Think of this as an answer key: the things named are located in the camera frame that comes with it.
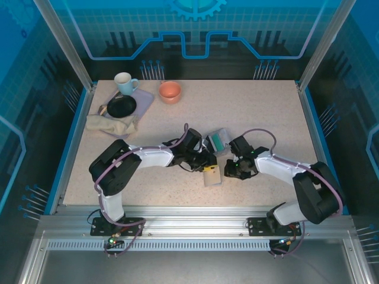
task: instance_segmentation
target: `table surface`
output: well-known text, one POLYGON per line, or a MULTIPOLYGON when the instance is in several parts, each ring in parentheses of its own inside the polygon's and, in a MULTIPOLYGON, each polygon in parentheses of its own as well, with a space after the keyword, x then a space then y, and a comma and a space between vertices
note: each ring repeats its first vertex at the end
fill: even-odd
MULTIPOLYGON (((265 128, 278 139, 275 153, 306 163, 316 162, 303 109, 292 80, 182 80, 182 99, 176 105, 160 101, 160 82, 141 80, 140 89, 155 96, 138 131, 126 142, 137 146, 158 145, 180 137, 184 123, 201 134, 225 128, 231 138, 250 128, 265 128)), ((89 114, 95 114, 114 92, 111 80, 98 82, 89 114)), ((246 136, 254 148, 270 148, 272 138, 265 133, 246 136)), ((115 140, 100 131, 84 129, 63 203, 98 205, 89 165, 115 140)), ((218 159, 223 173, 227 158, 218 159)), ((180 167, 150 167, 135 172, 123 190, 124 205, 143 206, 258 206, 278 205, 296 197, 288 184, 259 174, 248 180, 222 176, 222 185, 204 187, 202 173, 180 167)))

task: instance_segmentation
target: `white arm segment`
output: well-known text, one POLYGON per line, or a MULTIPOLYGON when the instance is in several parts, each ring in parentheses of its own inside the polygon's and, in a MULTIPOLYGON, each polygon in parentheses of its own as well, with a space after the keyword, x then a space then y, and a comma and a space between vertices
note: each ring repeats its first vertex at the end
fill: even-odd
POLYGON ((303 173, 306 170, 299 167, 295 167, 286 163, 283 163, 279 160, 274 159, 269 151, 265 151, 258 155, 255 159, 255 165, 260 173, 266 173, 267 175, 278 178, 284 182, 287 182, 289 185, 294 186, 292 178, 298 174, 303 173))
MULTIPOLYGON (((283 163, 279 160, 275 160, 269 151, 265 151, 258 155, 258 157, 255 159, 255 165, 260 173, 266 173, 268 175, 274 176, 280 180, 283 180, 284 182, 287 182, 291 186, 294 186, 292 178, 296 174, 306 171, 299 167, 295 167, 283 163)), ((302 163, 302 165, 310 167, 309 164, 302 163)), ((282 204, 274 211, 274 216, 281 225, 288 225, 292 222, 300 222, 307 219, 303 213, 301 213, 298 201, 291 201, 282 204)))
MULTIPOLYGON (((136 146, 130 146, 131 149, 139 148, 136 146)), ((142 162, 139 164, 138 169, 142 169, 144 167, 153 167, 160 166, 166 167, 172 161, 174 155, 170 151, 170 149, 165 150, 142 150, 135 152, 138 155, 142 162)), ((118 221, 120 218, 124 216, 123 202, 121 193, 119 192, 116 195, 112 196, 104 196, 101 195, 102 204, 104 205, 105 212, 112 219, 112 221, 118 221)))

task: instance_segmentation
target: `glass panel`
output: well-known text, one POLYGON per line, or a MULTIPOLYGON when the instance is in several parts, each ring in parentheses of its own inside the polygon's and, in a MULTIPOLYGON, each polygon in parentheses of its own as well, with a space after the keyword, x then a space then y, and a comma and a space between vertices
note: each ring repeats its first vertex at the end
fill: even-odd
POLYGON ((339 3, 52 1, 95 80, 299 79, 339 3))
POLYGON ((358 228, 379 225, 378 13, 377 2, 355 3, 309 84, 325 146, 358 228))
POLYGON ((83 87, 33 2, 0 8, 0 282, 16 283, 83 87))
POLYGON ((40 283, 355 283, 345 257, 338 242, 309 240, 284 260, 258 251, 131 251, 112 262, 100 251, 49 251, 40 283))

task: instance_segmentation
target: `beige cloth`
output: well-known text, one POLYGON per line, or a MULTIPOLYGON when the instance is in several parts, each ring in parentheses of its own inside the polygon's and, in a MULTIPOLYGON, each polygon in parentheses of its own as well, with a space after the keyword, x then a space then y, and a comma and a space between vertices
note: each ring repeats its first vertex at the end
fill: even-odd
POLYGON ((107 118, 101 115, 88 115, 85 127, 88 130, 102 130, 119 136, 132 134, 137 131, 137 116, 107 118))

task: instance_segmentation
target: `small box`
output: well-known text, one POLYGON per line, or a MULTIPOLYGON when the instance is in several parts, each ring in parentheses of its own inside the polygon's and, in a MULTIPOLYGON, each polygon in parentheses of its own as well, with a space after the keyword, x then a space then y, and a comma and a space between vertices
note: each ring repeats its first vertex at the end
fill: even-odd
POLYGON ((213 153, 216 157, 221 157, 229 153, 230 145, 229 142, 232 139, 229 134, 226 132, 225 128, 213 131, 205 137, 207 141, 207 148, 210 153, 213 153))

